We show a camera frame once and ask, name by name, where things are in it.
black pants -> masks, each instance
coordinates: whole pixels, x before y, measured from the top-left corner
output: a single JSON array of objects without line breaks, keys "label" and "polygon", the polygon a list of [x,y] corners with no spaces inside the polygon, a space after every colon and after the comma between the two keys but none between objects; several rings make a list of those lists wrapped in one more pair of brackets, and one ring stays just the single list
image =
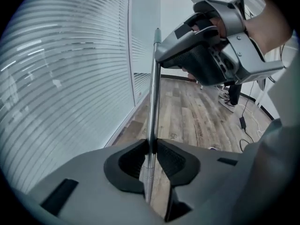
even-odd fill
[{"label": "black pants", "polygon": [[229,100],[232,105],[237,105],[240,98],[240,90],[242,89],[242,84],[231,85],[228,90]]}]

baseboard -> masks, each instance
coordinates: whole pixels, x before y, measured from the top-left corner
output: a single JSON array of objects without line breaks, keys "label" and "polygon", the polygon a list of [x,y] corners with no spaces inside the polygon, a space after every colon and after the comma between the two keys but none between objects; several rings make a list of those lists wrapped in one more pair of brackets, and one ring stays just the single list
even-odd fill
[{"label": "baseboard", "polygon": [[181,76],[174,76],[174,75],[167,75],[167,74],[162,74],[161,77],[162,78],[183,80],[183,81],[188,81],[188,82],[196,82],[196,79],[190,79],[188,77],[181,77]]},{"label": "baseboard", "polygon": [[[246,95],[245,93],[240,93],[241,96],[245,97],[245,98],[249,98],[249,100],[253,101],[253,102],[256,102],[256,99],[253,98],[253,97],[250,97],[248,95]],[[263,110],[263,112],[271,119],[271,120],[274,120],[273,116],[267,111],[267,109],[265,109],[263,106],[261,106],[261,109]]]},{"label": "baseboard", "polygon": [[137,104],[137,106],[135,106],[130,113],[128,114],[128,116],[125,118],[125,120],[121,123],[121,125],[118,127],[118,129],[115,131],[115,133],[112,135],[112,137],[108,140],[108,142],[106,143],[106,145],[104,146],[106,147],[110,147],[114,141],[117,139],[117,137],[119,136],[119,134],[122,132],[123,128],[126,126],[126,124],[130,121],[130,119],[133,117],[133,115],[135,114],[135,112],[140,108],[141,104],[143,103],[143,101],[146,99],[147,95],[149,94],[149,92],[140,100],[140,102]]}]

shoe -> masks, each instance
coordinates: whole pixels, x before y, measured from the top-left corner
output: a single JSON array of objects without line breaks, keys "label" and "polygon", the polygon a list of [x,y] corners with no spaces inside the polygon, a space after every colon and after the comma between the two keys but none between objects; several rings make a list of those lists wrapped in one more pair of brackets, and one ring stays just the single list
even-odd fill
[{"label": "shoe", "polygon": [[231,111],[232,113],[234,112],[234,109],[235,109],[235,105],[232,105],[230,103],[230,100],[229,99],[220,99],[219,100],[219,103],[222,104],[225,108],[227,108],[229,111]]},{"label": "shoe", "polygon": [[229,94],[227,92],[222,92],[219,94],[219,97],[224,100],[227,100],[227,99],[229,99]]}]

silver pole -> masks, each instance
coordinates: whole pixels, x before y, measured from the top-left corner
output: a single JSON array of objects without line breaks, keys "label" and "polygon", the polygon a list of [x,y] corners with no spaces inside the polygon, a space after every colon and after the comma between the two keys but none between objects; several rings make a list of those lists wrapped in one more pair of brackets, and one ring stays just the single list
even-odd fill
[{"label": "silver pole", "polygon": [[148,113],[148,125],[147,125],[147,135],[146,135],[146,140],[149,144],[149,153],[146,155],[146,159],[143,166],[143,182],[145,186],[145,199],[147,203],[150,203],[151,201],[155,160],[156,160],[155,145],[158,137],[160,65],[156,63],[154,54],[160,42],[161,42],[160,29],[157,28],[155,30],[155,38],[154,38],[152,72],[151,72],[151,81],[150,81],[150,106],[149,106],[149,113]]}]

wooden floor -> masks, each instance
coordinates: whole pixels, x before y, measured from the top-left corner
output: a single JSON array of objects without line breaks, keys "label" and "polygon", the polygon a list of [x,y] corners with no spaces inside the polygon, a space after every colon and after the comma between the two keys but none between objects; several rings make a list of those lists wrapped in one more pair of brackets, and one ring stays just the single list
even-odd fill
[{"label": "wooden floor", "polygon": [[[204,87],[201,90],[200,85],[194,82],[163,78],[158,137],[203,148],[215,147],[219,150],[241,152],[240,139],[251,141],[244,130],[241,130],[239,121],[247,99],[241,96],[240,105],[232,113],[218,102],[219,93],[215,87]],[[123,129],[114,145],[145,138],[148,104],[149,97]],[[258,130],[264,131],[271,120],[251,100],[248,101],[247,109],[244,112],[246,131],[256,142],[262,135]],[[162,217],[165,216],[169,188],[169,180],[156,162],[151,206]]]}]

